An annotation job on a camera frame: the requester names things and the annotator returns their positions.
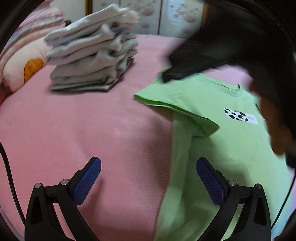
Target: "bed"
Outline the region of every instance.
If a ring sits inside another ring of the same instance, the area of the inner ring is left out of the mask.
[[[135,64],[109,93],[52,94],[53,66],[45,66],[0,106],[1,142],[24,212],[35,183],[55,185],[97,156],[102,172],[79,206],[90,228],[100,240],[153,240],[169,180],[172,113],[142,105],[133,94],[153,82],[166,64],[166,51],[181,40],[157,35],[138,39]],[[206,74],[246,87],[250,80],[239,67],[225,66]],[[23,235],[0,165],[1,208]]]

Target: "white label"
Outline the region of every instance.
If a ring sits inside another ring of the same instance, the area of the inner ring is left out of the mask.
[[[248,118],[248,120],[249,120],[248,122],[249,123],[252,123],[254,125],[259,125],[259,123],[258,123],[255,115],[253,115],[253,114],[247,114],[246,113],[246,117]]]

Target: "metal screw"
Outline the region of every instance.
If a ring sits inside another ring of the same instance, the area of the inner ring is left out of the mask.
[[[40,187],[41,187],[41,183],[36,183],[34,187],[35,187],[36,189],[40,188]]]
[[[229,184],[230,186],[234,187],[237,183],[236,183],[235,181],[233,181],[233,180],[229,180],[229,181],[228,181],[228,184]]]
[[[63,179],[62,181],[61,181],[61,184],[62,185],[67,185],[69,183],[69,180],[68,179]]]
[[[260,184],[256,184],[256,187],[257,187],[259,190],[263,189],[262,185],[260,185]]]

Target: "white folded cloth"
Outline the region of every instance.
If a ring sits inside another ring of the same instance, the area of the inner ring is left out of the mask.
[[[117,52],[113,52],[111,53],[111,55],[114,57],[120,56],[128,50],[136,48],[138,45],[139,45],[139,41],[137,39],[126,40],[125,42],[123,42],[121,50]]]
[[[53,57],[63,57],[74,53],[75,51],[85,48],[87,46],[99,44],[109,39],[114,38],[114,32],[107,24],[103,24],[97,31],[91,35],[79,39],[71,40],[70,42],[54,47],[49,51],[45,58],[50,59]]]
[[[59,51],[55,51],[56,48],[49,51],[48,54],[45,56],[47,64],[54,64],[54,65],[63,65],[69,64],[74,62],[78,59],[82,59],[84,57],[93,55],[97,53],[100,49],[106,48],[113,51],[121,51],[123,47],[123,42],[128,39],[135,39],[135,34],[128,34],[128,35],[118,35],[114,39],[104,41],[99,44],[91,45],[85,48],[81,48],[74,53],[68,54],[71,52],[68,48],[59,49]]]
[[[117,4],[111,4],[105,9],[92,13],[84,18],[68,25],[67,27],[52,31],[45,38],[50,46],[58,46],[71,40],[89,35],[101,28],[103,24],[109,26],[123,24],[132,27],[139,19],[139,14],[129,8],[120,8]]]

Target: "black spots print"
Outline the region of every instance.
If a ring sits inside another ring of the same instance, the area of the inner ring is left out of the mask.
[[[246,117],[246,114],[238,110],[230,110],[230,109],[224,108],[224,112],[226,113],[229,119],[244,121],[244,122],[249,121],[248,118]]]

